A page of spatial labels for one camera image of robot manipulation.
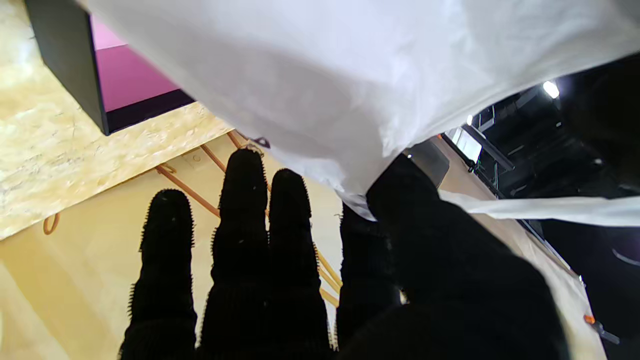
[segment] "osb board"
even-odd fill
[[[0,0],[0,240],[231,130],[200,104],[104,136]]]

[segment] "black glove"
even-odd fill
[[[192,220],[187,198],[159,192],[141,244],[143,265],[131,301],[122,359],[325,359],[326,308],[318,289],[310,206],[302,178],[283,169],[273,178],[265,227],[267,185],[260,154],[231,155],[212,243],[214,285],[200,346],[191,296]]]

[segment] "magenta surface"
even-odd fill
[[[92,28],[105,111],[179,89],[95,17]]]

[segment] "white plastic bag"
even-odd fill
[[[640,49],[633,0],[86,0],[213,113],[359,213],[406,147]]]

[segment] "ceiling light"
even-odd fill
[[[552,99],[560,96],[560,90],[558,90],[556,84],[552,83],[551,81],[546,81],[544,84],[542,84],[542,88],[545,89],[547,94],[549,94]]]

